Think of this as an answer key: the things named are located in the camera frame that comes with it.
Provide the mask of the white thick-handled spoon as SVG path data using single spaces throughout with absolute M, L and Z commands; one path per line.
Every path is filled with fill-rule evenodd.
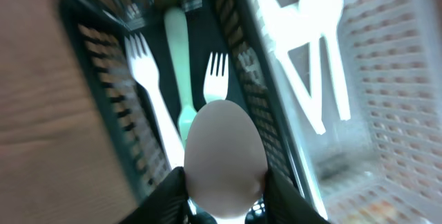
M 184 157 L 186 189 L 198 207 L 217 223 L 244 223 L 267 171 L 261 137 L 239 105 L 216 100 L 200 109 Z

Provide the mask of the dark green plastic basket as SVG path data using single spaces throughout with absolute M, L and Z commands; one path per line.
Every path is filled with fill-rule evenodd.
M 163 20 L 173 6 L 181 6 L 187 17 L 194 106 L 204 105 L 209 55 L 227 54 L 228 100 L 251 116 L 271 168 L 298 186 L 287 123 L 248 0 L 60 0 L 62 23 L 136 201 L 142 202 L 169 168 L 153 107 L 128 70 L 124 40 L 136 34 L 147 39 L 162 95 L 176 119 L 181 106 Z

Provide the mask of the teal green fork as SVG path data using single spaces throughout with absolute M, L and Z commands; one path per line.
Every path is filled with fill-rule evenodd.
M 168 9 L 164 15 L 164 27 L 181 104 L 178 130 L 182 145 L 186 147 L 189 130 L 197 111 L 193 105 L 191 90 L 189 34 L 184 11 L 180 8 Z

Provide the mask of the clear perforated plastic basket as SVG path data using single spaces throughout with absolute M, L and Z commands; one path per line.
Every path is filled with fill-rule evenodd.
M 441 27 L 436 0 L 343 0 L 337 28 L 351 112 L 336 106 L 320 37 L 318 135 L 276 59 L 258 0 L 248 0 L 299 179 L 331 223 L 441 222 Z M 299 10 L 300 0 L 278 0 Z M 309 45 L 289 51 L 309 88 Z

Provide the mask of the white thick-handled fork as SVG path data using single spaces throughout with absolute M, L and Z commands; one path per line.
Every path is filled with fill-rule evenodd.
M 142 34 L 124 38 L 131 75 L 146 90 L 170 168 L 184 166 L 184 148 L 160 92 L 160 72 Z

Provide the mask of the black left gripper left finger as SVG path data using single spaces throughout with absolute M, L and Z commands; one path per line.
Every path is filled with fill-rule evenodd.
M 183 167 L 176 167 L 154 192 L 119 224 L 188 223 L 189 195 Z

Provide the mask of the white plastic spoon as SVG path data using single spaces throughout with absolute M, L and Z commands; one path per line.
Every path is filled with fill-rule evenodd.
M 338 114 L 341 120 L 350 120 L 349 97 L 337 37 L 337 28 L 343 13 L 343 0 L 300 0 L 299 10 L 311 19 L 315 30 L 325 38 Z

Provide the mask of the white plastic spoon angled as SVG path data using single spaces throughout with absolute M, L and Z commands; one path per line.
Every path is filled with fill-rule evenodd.
M 265 32 L 273 41 L 276 59 L 289 80 L 293 92 L 318 135 L 325 133 L 322 121 L 322 73 L 320 61 L 320 37 L 312 18 L 293 6 L 282 7 L 278 0 L 258 0 L 265 23 Z M 289 57 L 289 51 L 309 45 L 309 88 L 301 80 Z

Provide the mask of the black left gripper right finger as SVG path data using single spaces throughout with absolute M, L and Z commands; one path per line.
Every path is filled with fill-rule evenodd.
M 268 170 L 263 200 L 271 224 L 329 224 L 280 173 Z

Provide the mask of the pale green fork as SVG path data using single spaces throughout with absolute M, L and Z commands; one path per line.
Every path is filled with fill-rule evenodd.
M 225 100 L 229 88 L 229 55 L 211 52 L 204 77 L 203 95 L 208 104 Z

